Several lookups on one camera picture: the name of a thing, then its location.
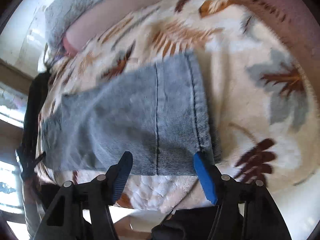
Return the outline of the black garment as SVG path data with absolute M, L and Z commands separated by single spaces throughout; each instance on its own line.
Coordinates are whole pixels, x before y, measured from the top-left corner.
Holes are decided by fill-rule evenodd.
M 27 109 L 23 123 L 22 142 L 15 151 L 23 181 L 26 181 L 33 176 L 35 166 L 42 160 L 41 157 L 35 157 L 38 120 L 39 113 L 48 94 L 48 81 L 50 76 L 49 70 L 40 73 L 35 77 L 29 87 Z

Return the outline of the grey-blue denim pants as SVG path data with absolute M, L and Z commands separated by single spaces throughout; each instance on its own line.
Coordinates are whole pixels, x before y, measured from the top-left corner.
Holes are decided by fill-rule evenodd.
M 105 171 L 129 151 L 132 175 L 193 176 L 196 153 L 212 163 L 221 157 L 191 51 L 64 95 L 41 142 L 44 164 L 55 171 Z

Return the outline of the grey quilted pillow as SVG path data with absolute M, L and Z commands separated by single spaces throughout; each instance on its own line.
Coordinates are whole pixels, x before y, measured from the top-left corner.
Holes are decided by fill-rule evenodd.
M 101 1 L 103 0 L 54 0 L 44 11 L 45 37 L 49 48 L 57 50 L 71 24 Z

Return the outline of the leaf-patterned cream blanket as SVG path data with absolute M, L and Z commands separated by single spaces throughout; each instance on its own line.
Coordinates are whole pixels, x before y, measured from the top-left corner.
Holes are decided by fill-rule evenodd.
M 63 95 L 146 63 L 195 51 L 217 130 L 217 166 L 271 192 L 319 171 L 319 107 L 302 67 L 275 33 L 231 0 L 162 0 L 129 12 L 53 68 L 39 127 Z

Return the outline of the stained glass window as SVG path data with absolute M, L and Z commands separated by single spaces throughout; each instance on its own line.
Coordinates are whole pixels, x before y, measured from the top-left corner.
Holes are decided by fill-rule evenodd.
M 27 102 L 27 95 L 1 82 L 0 113 L 2 121 L 19 128 L 23 128 Z

